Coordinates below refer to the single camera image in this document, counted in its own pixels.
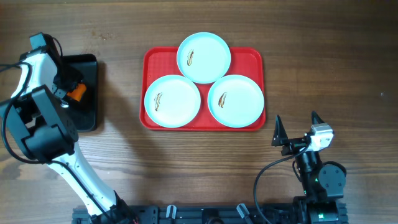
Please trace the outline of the orange sponge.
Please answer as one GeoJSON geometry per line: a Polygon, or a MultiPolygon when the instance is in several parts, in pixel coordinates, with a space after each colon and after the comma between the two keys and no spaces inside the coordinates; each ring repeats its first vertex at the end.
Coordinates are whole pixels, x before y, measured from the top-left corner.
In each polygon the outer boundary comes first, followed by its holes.
{"type": "Polygon", "coordinates": [[[80,102],[86,91],[86,85],[84,83],[79,83],[73,91],[67,93],[67,96],[77,102],[80,102]]]}

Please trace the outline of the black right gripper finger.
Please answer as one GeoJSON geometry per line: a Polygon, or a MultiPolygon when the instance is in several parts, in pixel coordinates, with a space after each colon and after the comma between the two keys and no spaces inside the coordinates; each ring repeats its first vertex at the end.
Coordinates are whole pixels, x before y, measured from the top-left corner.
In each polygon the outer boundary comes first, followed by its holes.
{"type": "Polygon", "coordinates": [[[275,129],[274,129],[274,135],[272,138],[271,146],[274,147],[283,146],[288,143],[289,143],[289,138],[284,129],[284,125],[282,123],[280,116],[277,115],[275,118],[275,129]]]}
{"type": "Polygon", "coordinates": [[[324,120],[322,120],[321,117],[319,117],[316,111],[312,111],[311,120],[313,125],[325,123],[324,120]]]}

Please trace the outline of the light blue plate back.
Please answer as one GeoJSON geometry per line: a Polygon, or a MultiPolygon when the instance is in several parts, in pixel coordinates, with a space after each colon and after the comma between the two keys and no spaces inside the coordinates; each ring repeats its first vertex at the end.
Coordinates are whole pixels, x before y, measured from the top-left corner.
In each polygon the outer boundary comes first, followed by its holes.
{"type": "Polygon", "coordinates": [[[177,50],[177,67],[194,83],[209,84],[223,77],[231,65],[231,51],[218,35],[198,32],[182,41],[177,50]]]}

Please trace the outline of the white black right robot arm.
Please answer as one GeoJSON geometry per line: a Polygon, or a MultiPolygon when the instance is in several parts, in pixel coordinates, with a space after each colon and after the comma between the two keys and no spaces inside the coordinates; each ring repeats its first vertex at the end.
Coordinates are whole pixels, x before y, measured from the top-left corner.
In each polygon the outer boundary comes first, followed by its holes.
{"type": "Polygon", "coordinates": [[[330,146],[334,130],[316,112],[312,125],[301,138],[289,138],[280,116],[275,119],[271,145],[281,146],[283,156],[293,156],[304,196],[294,197],[289,209],[289,223],[348,223],[344,196],[347,171],[334,161],[323,162],[320,151],[330,146]]]}

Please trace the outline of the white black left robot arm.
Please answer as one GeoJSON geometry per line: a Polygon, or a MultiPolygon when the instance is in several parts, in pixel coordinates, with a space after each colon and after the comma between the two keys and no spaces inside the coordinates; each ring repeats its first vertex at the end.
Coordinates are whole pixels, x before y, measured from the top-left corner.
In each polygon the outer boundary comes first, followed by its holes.
{"type": "Polygon", "coordinates": [[[45,164],[61,175],[86,206],[89,223],[138,223],[139,217],[85,159],[79,133],[96,129],[98,61],[92,54],[65,56],[59,41],[39,32],[15,63],[18,86],[1,103],[1,138],[26,164],[45,164]]]}

